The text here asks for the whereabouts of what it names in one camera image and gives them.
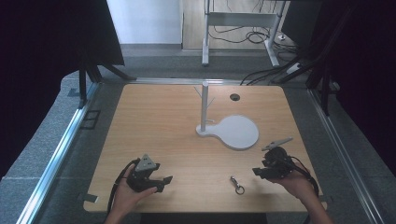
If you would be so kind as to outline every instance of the small black circle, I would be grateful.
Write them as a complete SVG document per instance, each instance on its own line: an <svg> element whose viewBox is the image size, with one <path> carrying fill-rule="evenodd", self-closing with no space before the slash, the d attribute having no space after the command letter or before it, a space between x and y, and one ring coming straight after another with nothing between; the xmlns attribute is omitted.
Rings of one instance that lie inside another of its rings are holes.
<svg viewBox="0 0 396 224"><path fill-rule="evenodd" d="M241 99L241 97L240 97L238 94L233 93L233 94L230 95L230 99L231 99L232 101L238 101L238 100Z"/></svg>

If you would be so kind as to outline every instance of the table surface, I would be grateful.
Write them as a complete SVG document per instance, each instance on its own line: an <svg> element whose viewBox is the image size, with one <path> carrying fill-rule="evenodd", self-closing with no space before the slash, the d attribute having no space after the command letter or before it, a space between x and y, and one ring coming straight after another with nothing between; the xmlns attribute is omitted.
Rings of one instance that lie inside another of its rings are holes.
<svg viewBox="0 0 396 224"><path fill-rule="evenodd" d="M201 98L194 85L142 85L124 87L88 193L96 203L85 202L87 211L106 211L114 180L130 161L148 154L160 163L150 179L172 175L162 193L144 199L136 207L141 213L167 212L285 212L306 211L299 200L282 186L254 175L263 167L262 147L293 137L283 145L289 155L301 160L316 178L303 140L280 87L209 86L207 118L217 123L240 114L259 128L258 142L236 151L214 137L200 137L195 128L201 120ZM240 95L233 101L230 95ZM234 191L230 176L246 192Z"/></svg>

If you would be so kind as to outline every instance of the human hand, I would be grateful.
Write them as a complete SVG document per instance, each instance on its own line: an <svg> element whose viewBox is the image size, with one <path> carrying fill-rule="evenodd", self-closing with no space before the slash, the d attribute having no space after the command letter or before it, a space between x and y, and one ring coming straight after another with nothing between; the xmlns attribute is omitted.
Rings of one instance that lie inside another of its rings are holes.
<svg viewBox="0 0 396 224"><path fill-rule="evenodd" d="M299 162L295 162L295 164L301 169L305 170L305 168ZM312 184L309 183L303 174L296 170L293 170L284 178L268 180L272 183L282 185L288 191L288 193L300 200L304 200L305 198L312 196L316 197Z"/></svg>
<svg viewBox="0 0 396 224"><path fill-rule="evenodd" d="M157 191L157 187L135 192L126 182L126 177L134 169L132 164L125 172L115 193L112 209L105 223L119 223L126 215L133 212L137 203Z"/></svg>

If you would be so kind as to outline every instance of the small metal object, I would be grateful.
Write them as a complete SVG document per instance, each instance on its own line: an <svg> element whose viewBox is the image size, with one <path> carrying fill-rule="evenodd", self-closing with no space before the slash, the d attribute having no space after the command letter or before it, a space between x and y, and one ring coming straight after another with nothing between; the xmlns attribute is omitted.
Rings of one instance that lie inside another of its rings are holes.
<svg viewBox="0 0 396 224"><path fill-rule="evenodd" d="M264 147L262 149L262 151L270 150L270 149L273 149L274 147L279 147L280 145L285 144L285 143L287 143L287 142L289 142L291 140L293 140L293 138L292 137L288 137L288 138L285 138L285 139L281 139L281 140L277 140L277 141L271 142L270 145Z"/></svg>
<svg viewBox="0 0 396 224"><path fill-rule="evenodd" d="M236 192L237 194L239 194L239 195L244 194L244 193L245 193L244 187L242 187L242 185L240 185L240 184L238 183L238 181L236 181L236 179L235 179L233 176L231 176L230 179L231 179L231 181L233 181L233 183L235 184L235 192Z"/></svg>

